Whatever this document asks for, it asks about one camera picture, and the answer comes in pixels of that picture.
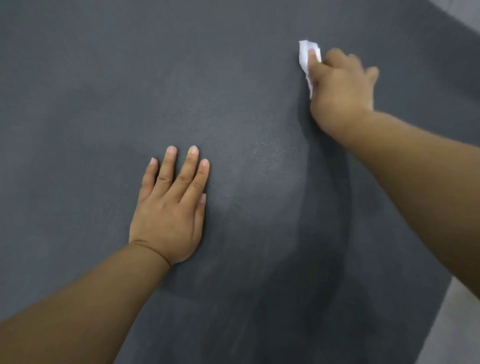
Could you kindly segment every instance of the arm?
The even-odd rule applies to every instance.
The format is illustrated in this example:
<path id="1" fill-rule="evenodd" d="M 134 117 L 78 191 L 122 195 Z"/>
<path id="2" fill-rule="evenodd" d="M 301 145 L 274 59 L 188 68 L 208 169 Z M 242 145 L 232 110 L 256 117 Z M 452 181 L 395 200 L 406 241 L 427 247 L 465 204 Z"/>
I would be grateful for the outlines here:
<path id="1" fill-rule="evenodd" d="M 172 184 L 175 159 L 176 149 L 169 147 L 158 178 L 158 161 L 149 164 L 129 245 L 78 281 L 0 324 L 0 362 L 115 360 L 170 265 L 187 259 L 202 235 L 208 161 L 204 159 L 196 173 L 198 149 L 191 148 L 180 178 Z"/>
<path id="2" fill-rule="evenodd" d="M 480 297 L 480 148 L 373 110 L 378 69 L 330 51 L 309 58 L 312 114 L 376 177 L 431 252 Z"/>

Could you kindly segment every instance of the forearm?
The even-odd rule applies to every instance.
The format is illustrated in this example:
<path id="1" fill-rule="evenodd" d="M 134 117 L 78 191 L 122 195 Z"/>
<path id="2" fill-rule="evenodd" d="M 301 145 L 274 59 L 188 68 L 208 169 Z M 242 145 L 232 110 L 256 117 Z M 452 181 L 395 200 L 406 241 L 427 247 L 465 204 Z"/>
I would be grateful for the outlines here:
<path id="1" fill-rule="evenodd" d="M 480 148 L 374 112 L 338 140 L 436 257 L 480 297 Z"/>
<path id="2" fill-rule="evenodd" d="M 112 363 L 168 265 L 129 245 L 0 325 L 0 362 Z"/>

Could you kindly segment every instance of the dark gray surface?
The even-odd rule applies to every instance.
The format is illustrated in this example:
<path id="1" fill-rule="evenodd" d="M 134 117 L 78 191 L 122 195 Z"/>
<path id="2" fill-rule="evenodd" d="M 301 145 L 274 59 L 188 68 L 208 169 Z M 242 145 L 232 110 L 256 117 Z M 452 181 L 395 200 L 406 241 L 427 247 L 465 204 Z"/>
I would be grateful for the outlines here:
<path id="1" fill-rule="evenodd" d="M 0 318 L 127 240 L 170 144 L 212 163 L 204 239 L 118 363 L 411 363 L 449 275 L 308 115 L 297 41 L 376 106 L 480 142 L 480 41 L 419 0 L 3 1 Z"/>

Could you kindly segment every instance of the open hand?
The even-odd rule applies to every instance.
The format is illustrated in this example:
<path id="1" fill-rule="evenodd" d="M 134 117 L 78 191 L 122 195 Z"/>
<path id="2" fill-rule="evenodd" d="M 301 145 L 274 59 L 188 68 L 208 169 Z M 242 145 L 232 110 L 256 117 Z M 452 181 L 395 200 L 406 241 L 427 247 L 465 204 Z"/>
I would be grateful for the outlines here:
<path id="1" fill-rule="evenodd" d="M 357 56 L 346 56 L 339 49 L 329 51 L 319 63 L 311 50 L 308 74 L 313 83 L 310 111 L 318 126 L 331 137 L 337 139 L 352 122 L 373 111 L 377 67 L 364 70 Z"/>
<path id="2" fill-rule="evenodd" d="M 192 146 L 174 182 L 177 149 L 168 147 L 160 172 L 158 161 L 152 158 L 130 225 L 129 243 L 155 251 L 170 266 L 189 258 L 202 236 L 206 203 L 202 192 L 210 163 L 202 159 L 197 170 L 198 156 L 198 148 Z"/>

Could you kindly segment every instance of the white tissue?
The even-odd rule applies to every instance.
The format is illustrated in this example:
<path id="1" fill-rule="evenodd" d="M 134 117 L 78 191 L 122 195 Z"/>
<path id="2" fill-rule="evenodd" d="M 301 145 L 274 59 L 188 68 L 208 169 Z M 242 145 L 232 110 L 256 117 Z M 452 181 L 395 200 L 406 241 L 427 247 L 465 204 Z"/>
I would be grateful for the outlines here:
<path id="1" fill-rule="evenodd" d="M 310 89 L 310 98 L 312 98 L 313 87 L 310 77 L 308 76 L 308 51 L 310 49 L 313 49 L 319 62 L 322 61 L 322 56 L 320 55 L 320 48 L 318 47 L 318 44 L 309 42 L 308 40 L 301 40 L 299 43 L 299 63 L 300 67 L 303 69 L 305 75 L 307 76 L 308 88 Z"/>

